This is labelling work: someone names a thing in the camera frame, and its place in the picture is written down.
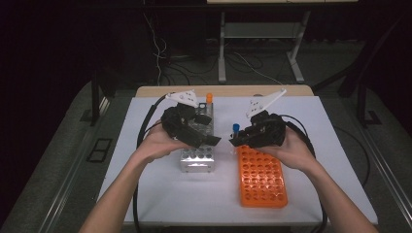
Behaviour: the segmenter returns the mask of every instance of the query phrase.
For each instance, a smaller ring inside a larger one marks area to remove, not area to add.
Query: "metal stand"
[[[94,124],[99,119],[99,117],[100,117],[99,84],[97,83],[96,71],[94,71],[91,77],[91,124],[90,126],[94,126]]]
[[[279,23],[225,23],[224,12],[221,18],[221,37],[219,52],[219,83],[226,83],[226,72],[224,66],[224,38],[295,38],[295,43],[291,51],[287,52],[287,57],[294,77],[298,83],[303,83],[303,75],[296,61],[297,52],[306,30],[310,11],[303,15],[301,22],[279,22]],[[298,25],[298,31],[291,33],[291,28]]]

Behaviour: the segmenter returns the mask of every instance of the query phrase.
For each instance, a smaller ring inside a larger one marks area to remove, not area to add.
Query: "orange cap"
[[[206,103],[211,104],[213,102],[213,94],[212,93],[207,93],[206,94]]]

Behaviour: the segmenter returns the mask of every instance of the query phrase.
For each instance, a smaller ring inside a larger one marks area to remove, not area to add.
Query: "blue cap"
[[[239,124],[233,124],[233,132],[234,132],[234,133],[239,132],[239,129],[240,129],[240,125],[239,125]]]

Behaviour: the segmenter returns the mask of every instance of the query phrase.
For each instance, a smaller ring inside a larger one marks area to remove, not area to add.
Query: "human hand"
[[[267,146],[256,150],[271,154],[286,166],[302,172],[319,164],[298,134],[288,127],[286,127],[285,141],[280,147]]]
[[[142,154],[146,155],[150,159],[150,162],[152,162],[157,158],[169,154],[173,150],[190,148],[191,146],[170,138],[163,129],[160,120],[158,120],[136,151],[142,152]]]

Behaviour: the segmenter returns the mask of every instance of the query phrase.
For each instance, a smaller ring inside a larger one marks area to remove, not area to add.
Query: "tabletop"
[[[245,208],[240,204],[237,157],[228,141],[231,125],[241,128],[250,125],[245,113],[255,94],[275,92],[285,88],[283,96],[267,111],[298,118],[311,138],[318,160],[355,202],[366,217],[377,223],[377,216],[342,149],[319,97],[313,96],[305,85],[268,86],[166,86],[141,87],[130,103],[115,152],[112,157],[100,196],[114,180],[136,147],[137,133],[147,111],[164,91],[194,89],[198,100],[206,92],[214,93],[215,135],[222,137],[214,154],[215,171],[183,173],[180,152],[149,164],[139,182],[137,209],[142,225],[314,225],[322,221],[319,199],[310,181],[299,171],[282,166],[289,203],[284,208]],[[176,105],[162,101],[149,125],[161,117],[163,110]],[[124,219],[133,221],[131,204]]]

